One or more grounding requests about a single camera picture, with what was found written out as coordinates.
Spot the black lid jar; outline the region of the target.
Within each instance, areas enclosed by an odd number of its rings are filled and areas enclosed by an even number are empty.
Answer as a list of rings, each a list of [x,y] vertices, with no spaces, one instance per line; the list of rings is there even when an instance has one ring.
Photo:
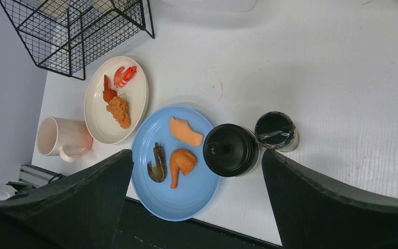
[[[247,128],[225,123],[214,127],[203,144],[206,165],[222,177],[243,176],[254,170],[260,147]]]

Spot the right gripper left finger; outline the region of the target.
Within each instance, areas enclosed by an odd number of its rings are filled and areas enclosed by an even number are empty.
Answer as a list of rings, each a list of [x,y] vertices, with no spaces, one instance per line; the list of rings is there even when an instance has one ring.
[[[132,151],[0,200],[0,248],[111,248],[133,170]]]

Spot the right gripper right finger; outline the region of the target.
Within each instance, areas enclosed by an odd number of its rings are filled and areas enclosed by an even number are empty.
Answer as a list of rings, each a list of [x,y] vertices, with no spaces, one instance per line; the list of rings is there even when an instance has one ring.
[[[262,170],[284,248],[398,248],[398,198],[345,184],[270,149]]]

